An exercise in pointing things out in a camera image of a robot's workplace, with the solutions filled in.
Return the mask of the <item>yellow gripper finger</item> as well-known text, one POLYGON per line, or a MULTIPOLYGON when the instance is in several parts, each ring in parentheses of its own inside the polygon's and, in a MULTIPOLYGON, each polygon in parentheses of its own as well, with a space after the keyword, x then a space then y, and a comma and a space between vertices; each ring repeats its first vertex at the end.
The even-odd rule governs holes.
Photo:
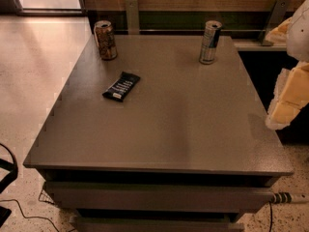
POLYGON ((266 40, 273 44, 284 44, 287 40, 287 32, 291 23, 291 18, 287 18, 277 27, 270 30, 266 35, 266 40))
POLYGON ((309 63, 298 62, 291 70, 283 69, 277 77, 273 95, 266 126, 282 130, 309 103, 309 63))

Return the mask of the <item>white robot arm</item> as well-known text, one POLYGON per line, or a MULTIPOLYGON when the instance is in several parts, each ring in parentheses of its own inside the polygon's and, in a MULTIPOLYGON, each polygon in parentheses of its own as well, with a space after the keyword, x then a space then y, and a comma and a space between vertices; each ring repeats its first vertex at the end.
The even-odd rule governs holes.
POLYGON ((309 0, 266 35, 274 44, 285 43, 287 54, 298 63, 277 76, 273 99, 267 110, 266 126, 282 130, 309 103, 309 0))

